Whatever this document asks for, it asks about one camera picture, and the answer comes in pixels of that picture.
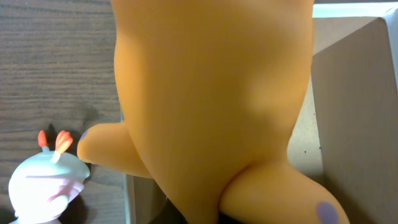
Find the orange rubber animal toy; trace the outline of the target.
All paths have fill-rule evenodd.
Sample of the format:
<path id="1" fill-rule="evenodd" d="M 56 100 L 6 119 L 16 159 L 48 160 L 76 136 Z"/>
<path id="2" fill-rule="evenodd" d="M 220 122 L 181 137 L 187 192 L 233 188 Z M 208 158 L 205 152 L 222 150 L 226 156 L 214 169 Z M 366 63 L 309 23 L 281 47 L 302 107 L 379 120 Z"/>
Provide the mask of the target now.
<path id="1" fill-rule="evenodd" d="M 151 178 L 189 223 L 348 223 L 287 146 L 307 91 L 313 0 L 115 0 L 124 119 L 78 157 Z"/>

